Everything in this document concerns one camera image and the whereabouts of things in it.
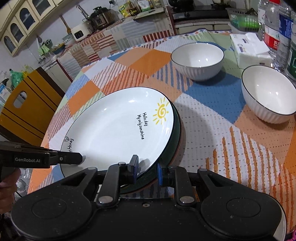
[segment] silver bolt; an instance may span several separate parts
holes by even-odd
[[[99,197],[99,202],[102,204],[111,203],[112,201],[113,201],[113,197],[110,197],[110,196]]]
[[[183,196],[180,198],[180,202],[182,203],[192,203],[194,202],[194,198],[191,196]]]

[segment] patterned counter cloth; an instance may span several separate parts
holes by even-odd
[[[170,61],[176,47],[195,41],[215,43],[225,53],[222,71],[203,83],[182,76]],[[207,168],[275,197],[285,210],[289,232],[296,225],[295,119],[279,125],[259,120],[244,101],[241,73],[228,31],[199,30],[137,45],[82,69],[42,145],[60,150],[74,120],[103,96],[131,86],[155,88],[175,104],[184,124],[186,138],[176,164],[189,172]],[[63,177],[59,166],[50,171],[34,170],[29,192]],[[171,192],[155,183],[129,196],[168,197]]]
[[[103,57],[131,46],[174,35],[169,29],[172,29],[171,22],[164,12],[137,20],[129,17],[75,44],[57,61],[73,80],[82,67]]]

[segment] rice cooker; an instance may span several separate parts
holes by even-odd
[[[87,36],[92,34],[93,31],[94,31],[94,28],[91,25],[90,21],[85,21],[71,29],[71,33],[73,34],[76,42],[79,42],[87,38]]]

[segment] stove knob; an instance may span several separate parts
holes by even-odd
[[[184,16],[188,18],[188,17],[190,17],[190,13],[186,12],[186,13],[184,13]]]

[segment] stacked plate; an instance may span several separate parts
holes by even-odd
[[[156,178],[156,163],[169,165],[181,140],[181,120],[173,103],[161,92],[133,87],[113,92],[89,106],[67,132],[61,151],[79,152],[80,165],[61,164],[65,177],[87,167],[107,170],[139,156],[137,191]]]

